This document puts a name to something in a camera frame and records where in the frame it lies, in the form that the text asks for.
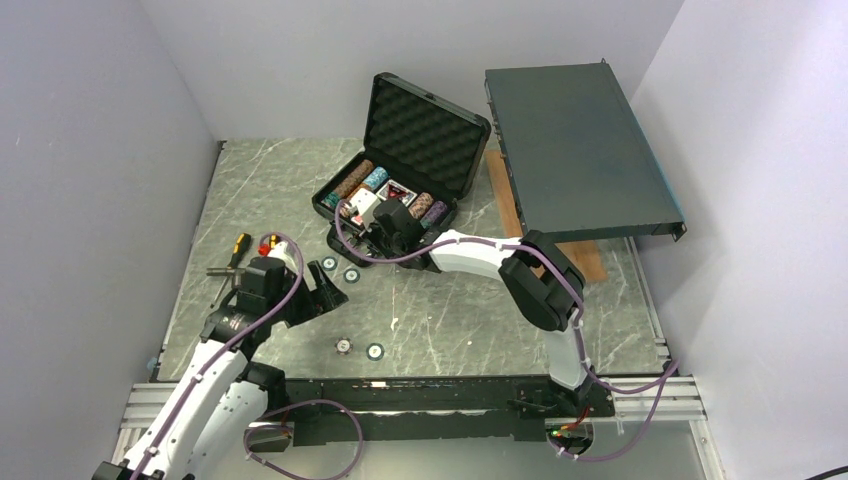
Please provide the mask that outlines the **brown grey chip row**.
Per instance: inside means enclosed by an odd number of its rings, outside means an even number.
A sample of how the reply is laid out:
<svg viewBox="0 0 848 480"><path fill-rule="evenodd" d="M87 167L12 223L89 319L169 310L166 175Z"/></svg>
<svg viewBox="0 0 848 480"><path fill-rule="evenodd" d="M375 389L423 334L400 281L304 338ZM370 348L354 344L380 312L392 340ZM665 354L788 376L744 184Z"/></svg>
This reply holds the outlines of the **brown grey chip row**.
<svg viewBox="0 0 848 480"><path fill-rule="evenodd" d="M372 161L363 160L348 176L346 176L330 193L324 197L322 204L329 208L335 208L338 202L346 198L374 169L375 165Z"/></svg>

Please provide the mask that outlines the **light blue chip stack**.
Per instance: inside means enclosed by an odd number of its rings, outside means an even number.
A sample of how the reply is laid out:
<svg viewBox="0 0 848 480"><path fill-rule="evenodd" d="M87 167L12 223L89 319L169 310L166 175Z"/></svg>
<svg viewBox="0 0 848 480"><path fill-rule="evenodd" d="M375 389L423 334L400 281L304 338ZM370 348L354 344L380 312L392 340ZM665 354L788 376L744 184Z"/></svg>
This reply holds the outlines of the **light blue chip stack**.
<svg viewBox="0 0 848 480"><path fill-rule="evenodd" d="M389 173L383 167L376 167L363 180L362 185L374 192L389 179Z"/></svg>

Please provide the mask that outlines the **white brown poker chip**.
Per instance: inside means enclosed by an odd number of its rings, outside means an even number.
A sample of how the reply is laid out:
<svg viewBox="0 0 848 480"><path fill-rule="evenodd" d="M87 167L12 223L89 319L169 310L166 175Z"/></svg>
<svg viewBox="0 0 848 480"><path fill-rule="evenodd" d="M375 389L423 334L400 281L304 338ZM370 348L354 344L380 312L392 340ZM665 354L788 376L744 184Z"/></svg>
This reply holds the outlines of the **white brown poker chip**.
<svg viewBox="0 0 848 480"><path fill-rule="evenodd" d="M339 355L348 355L352 349L353 345L349 338L342 337L335 343L335 351Z"/></svg>

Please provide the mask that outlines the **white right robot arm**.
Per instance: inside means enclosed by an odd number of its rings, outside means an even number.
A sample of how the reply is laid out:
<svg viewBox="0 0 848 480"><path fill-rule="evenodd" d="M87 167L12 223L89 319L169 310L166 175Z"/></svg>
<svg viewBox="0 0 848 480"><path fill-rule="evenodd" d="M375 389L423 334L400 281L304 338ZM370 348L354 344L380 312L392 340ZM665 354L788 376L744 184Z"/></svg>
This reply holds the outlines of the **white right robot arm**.
<svg viewBox="0 0 848 480"><path fill-rule="evenodd" d="M501 281L525 320L542 332L555 409L574 415L588 404L592 364L581 334L585 278L548 234L530 230L522 237L490 238L436 224L426 228L398 200L381 203L364 219L368 239L382 255L371 258L374 263Z"/></svg>

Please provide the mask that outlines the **purple chip stack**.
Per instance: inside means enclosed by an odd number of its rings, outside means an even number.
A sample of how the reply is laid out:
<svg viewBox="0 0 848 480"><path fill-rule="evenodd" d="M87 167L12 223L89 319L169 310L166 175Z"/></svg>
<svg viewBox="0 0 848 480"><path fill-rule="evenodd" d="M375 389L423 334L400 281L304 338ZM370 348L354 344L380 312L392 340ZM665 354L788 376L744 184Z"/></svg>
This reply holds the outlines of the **purple chip stack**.
<svg viewBox="0 0 848 480"><path fill-rule="evenodd" d="M436 201L421 218L420 223L424 229L431 228L447 212L448 207L442 201Z"/></svg>

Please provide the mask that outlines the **wooden board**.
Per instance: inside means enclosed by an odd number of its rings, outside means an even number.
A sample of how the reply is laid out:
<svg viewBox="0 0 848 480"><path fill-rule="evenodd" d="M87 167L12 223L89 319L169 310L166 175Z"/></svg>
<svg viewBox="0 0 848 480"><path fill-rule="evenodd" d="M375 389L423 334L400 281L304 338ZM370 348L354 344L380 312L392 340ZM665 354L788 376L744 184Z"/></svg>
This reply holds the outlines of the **wooden board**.
<svg viewBox="0 0 848 480"><path fill-rule="evenodd" d="M486 150L484 159L504 231L511 237L522 236L522 224L503 156L499 150ZM557 246L589 283L602 282L608 278L600 250L594 241L558 243Z"/></svg>

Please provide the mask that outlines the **teal poker chip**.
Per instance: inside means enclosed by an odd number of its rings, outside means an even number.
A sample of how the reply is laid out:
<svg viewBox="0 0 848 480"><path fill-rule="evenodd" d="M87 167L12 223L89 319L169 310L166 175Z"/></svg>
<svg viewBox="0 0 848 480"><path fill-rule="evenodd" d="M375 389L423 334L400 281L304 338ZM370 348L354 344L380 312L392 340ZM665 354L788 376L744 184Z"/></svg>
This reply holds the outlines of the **teal poker chip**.
<svg viewBox="0 0 848 480"><path fill-rule="evenodd" d="M385 348L380 343L371 343L366 349L366 356L371 361L379 361L385 355Z"/></svg>
<svg viewBox="0 0 848 480"><path fill-rule="evenodd" d="M361 273L356 268L347 268L343 272L343 278L346 283L355 284L361 279Z"/></svg>
<svg viewBox="0 0 848 480"><path fill-rule="evenodd" d="M321 267L325 271L333 271L338 267L338 260L333 256L326 256L321 260Z"/></svg>

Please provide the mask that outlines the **grey metal pipe fitting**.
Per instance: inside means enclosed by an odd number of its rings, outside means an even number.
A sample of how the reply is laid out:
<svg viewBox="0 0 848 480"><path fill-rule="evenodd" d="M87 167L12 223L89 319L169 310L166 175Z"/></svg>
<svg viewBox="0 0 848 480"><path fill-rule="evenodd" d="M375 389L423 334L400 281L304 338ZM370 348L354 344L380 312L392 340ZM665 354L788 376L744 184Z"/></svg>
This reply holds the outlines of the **grey metal pipe fitting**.
<svg viewBox="0 0 848 480"><path fill-rule="evenodd" d="M241 285L243 274L244 269L237 267L210 267L206 269L208 277L223 278L232 288L238 288Z"/></svg>

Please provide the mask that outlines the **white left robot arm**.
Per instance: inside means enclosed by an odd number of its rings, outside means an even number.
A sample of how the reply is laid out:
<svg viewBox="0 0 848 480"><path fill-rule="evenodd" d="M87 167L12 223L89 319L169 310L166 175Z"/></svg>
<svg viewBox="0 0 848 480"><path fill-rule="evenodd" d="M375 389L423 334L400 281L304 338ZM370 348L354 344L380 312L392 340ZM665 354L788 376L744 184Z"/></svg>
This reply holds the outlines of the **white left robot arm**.
<svg viewBox="0 0 848 480"><path fill-rule="evenodd" d="M259 256L206 317L188 368L146 432L96 479L198 479L228 435L259 417L279 417L290 402L283 370L253 361L273 327L301 325L347 302L320 261L301 276L286 254Z"/></svg>

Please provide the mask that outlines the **black yellow handled screwdriver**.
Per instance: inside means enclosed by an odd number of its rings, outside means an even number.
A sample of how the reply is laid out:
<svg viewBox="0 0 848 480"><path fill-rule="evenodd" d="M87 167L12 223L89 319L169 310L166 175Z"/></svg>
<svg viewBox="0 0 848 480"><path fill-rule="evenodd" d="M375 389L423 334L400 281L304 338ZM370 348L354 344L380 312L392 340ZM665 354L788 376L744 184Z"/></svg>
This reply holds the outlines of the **black yellow handled screwdriver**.
<svg viewBox="0 0 848 480"><path fill-rule="evenodd" d="M253 237L249 233L241 233L232 249L232 253L230 255L230 259L225 267L237 267L239 268L242 260L248 253L251 245L252 245ZM215 309L222 300L226 300L229 296L229 292L233 288L223 279L220 288L218 289L213 301L210 303L209 308Z"/></svg>

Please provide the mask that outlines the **black poker set case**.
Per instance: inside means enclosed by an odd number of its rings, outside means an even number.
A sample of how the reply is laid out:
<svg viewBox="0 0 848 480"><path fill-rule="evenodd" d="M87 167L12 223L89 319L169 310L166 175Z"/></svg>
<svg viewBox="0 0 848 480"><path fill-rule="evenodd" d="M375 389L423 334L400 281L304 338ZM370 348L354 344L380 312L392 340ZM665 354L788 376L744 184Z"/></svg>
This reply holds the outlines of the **black poker set case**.
<svg viewBox="0 0 848 480"><path fill-rule="evenodd" d="M347 208L337 212L322 204L363 160L389 173L388 181L419 195L431 194L448 210L436 223L448 229L458 204L471 190L490 122L399 76L382 72L372 80L363 149L347 162L311 199L314 210L330 222L328 247L359 267L367 267L366 226L355 225Z"/></svg>

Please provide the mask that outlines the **brown blue chip row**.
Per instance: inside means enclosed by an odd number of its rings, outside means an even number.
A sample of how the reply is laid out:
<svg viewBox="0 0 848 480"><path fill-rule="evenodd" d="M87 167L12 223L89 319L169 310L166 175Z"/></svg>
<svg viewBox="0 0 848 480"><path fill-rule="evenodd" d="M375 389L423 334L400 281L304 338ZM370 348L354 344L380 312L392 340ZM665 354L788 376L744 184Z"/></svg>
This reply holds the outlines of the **brown blue chip row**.
<svg viewBox="0 0 848 480"><path fill-rule="evenodd" d="M431 208L434 202L435 200L431 194L423 192L419 194L415 198L413 203L408 207L409 213L414 219L420 220Z"/></svg>

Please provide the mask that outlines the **dark teal rack server box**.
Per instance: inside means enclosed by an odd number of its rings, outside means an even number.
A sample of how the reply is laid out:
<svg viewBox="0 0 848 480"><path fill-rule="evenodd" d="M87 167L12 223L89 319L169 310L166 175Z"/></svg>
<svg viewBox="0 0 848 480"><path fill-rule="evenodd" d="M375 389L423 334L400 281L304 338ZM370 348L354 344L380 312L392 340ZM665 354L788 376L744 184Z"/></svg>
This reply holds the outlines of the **dark teal rack server box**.
<svg viewBox="0 0 848 480"><path fill-rule="evenodd" d="M685 235L609 63L489 69L484 84L523 231L557 242Z"/></svg>

